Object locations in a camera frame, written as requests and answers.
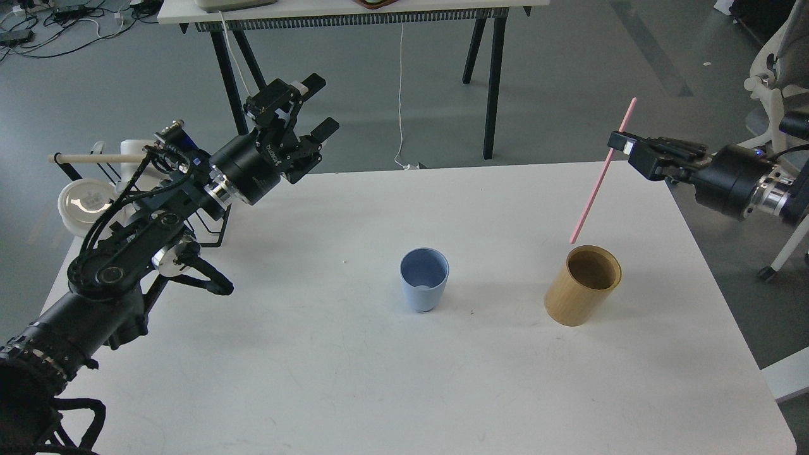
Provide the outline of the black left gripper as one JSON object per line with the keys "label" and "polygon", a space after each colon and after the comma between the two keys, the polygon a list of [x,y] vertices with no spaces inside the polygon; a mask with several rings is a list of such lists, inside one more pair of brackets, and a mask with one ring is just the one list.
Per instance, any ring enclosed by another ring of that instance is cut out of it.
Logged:
{"label": "black left gripper", "polygon": [[329,116],[300,138],[294,127],[300,106],[326,85],[318,74],[303,82],[274,80],[246,98],[245,113],[254,129],[234,137],[210,158],[212,174],[226,184],[228,193],[255,205],[281,178],[296,184],[322,162],[323,146],[340,124]]}

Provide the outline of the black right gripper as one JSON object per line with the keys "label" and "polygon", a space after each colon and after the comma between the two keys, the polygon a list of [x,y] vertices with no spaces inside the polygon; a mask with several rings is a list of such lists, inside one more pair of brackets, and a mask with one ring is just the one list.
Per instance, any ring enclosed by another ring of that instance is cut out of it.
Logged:
{"label": "black right gripper", "polygon": [[752,212],[757,186],[774,167],[754,150],[737,145],[723,147],[710,162],[706,146],[667,137],[613,131],[609,147],[627,154],[630,166],[645,179],[693,185],[698,204],[736,220]]}

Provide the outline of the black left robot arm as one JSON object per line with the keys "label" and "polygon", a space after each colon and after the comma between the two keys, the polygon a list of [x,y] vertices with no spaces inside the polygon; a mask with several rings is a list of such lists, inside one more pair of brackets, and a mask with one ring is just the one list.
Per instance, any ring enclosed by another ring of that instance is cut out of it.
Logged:
{"label": "black left robot arm", "polygon": [[144,147],[144,158],[94,222],[70,262],[63,297],[2,347],[2,453],[90,454],[105,406],[60,398],[81,368],[96,369],[101,346],[118,349],[148,332],[149,313],[169,282],[228,296],[232,282],[200,256],[186,220],[199,210],[222,219],[236,198],[256,204],[278,184],[320,164],[339,128],[327,118],[308,135],[294,127],[303,104],[326,85],[274,80],[246,98],[254,127],[214,154],[174,121]]}

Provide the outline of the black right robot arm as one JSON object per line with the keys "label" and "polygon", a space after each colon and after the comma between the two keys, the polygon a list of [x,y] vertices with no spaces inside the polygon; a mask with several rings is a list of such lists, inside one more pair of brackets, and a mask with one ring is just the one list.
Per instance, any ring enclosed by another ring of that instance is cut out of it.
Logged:
{"label": "black right robot arm", "polygon": [[743,220],[758,209],[796,226],[807,215],[807,167],[790,176],[777,163],[807,145],[771,157],[733,144],[711,154],[696,142],[613,131],[609,147],[627,153],[629,164],[645,179],[693,185],[697,203],[733,219]]}

